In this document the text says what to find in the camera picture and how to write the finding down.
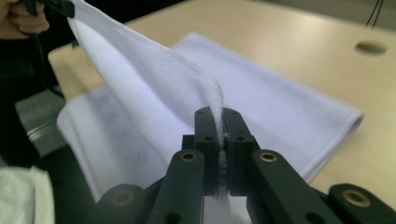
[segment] white towel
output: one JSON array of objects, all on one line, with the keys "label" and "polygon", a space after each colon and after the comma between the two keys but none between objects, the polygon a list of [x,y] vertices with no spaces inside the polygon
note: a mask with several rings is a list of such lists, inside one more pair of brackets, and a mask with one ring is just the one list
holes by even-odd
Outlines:
[{"label": "white towel", "polygon": [[[120,183],[146,188],[161,178],[182,135],[193,134],[194,112],[205,106],[218,124],[224,106],[240,112],[260,146],[280,152],[306,181],[361,122],[359,109],[203,36],[188,35],[169,49],[73,2],[69,24],[106,85],[68,102],[58,125],[95,200]],[[206,211],[221,210],[207,201]],[[244,199],[233,199],[232,209],[248,223]]]},{"label": "white towel", "polygon": [[36,167],[0,168],[0,223],[55,223],[52,186]]}]

